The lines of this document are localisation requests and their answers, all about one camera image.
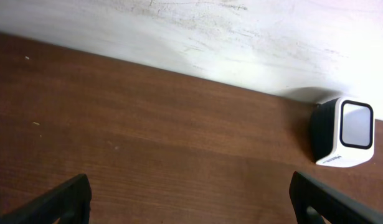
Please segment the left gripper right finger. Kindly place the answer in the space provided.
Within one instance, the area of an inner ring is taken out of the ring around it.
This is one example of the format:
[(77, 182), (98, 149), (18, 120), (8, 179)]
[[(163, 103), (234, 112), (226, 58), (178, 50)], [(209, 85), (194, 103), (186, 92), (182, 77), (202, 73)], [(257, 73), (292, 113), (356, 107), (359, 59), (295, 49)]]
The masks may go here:
[(383, 223), (382, 213), (302, 172), (293, 173), (289, 195), (298, 223)]

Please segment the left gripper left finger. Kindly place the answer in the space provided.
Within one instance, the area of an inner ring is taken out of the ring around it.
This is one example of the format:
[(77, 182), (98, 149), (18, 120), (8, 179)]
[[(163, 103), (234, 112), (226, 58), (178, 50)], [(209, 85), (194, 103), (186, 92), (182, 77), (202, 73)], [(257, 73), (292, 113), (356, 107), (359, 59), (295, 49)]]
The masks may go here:
[(79, 174), (11, 213), (0, 224), (73, 223), (88, 224), (91, 186), (86, 174)]

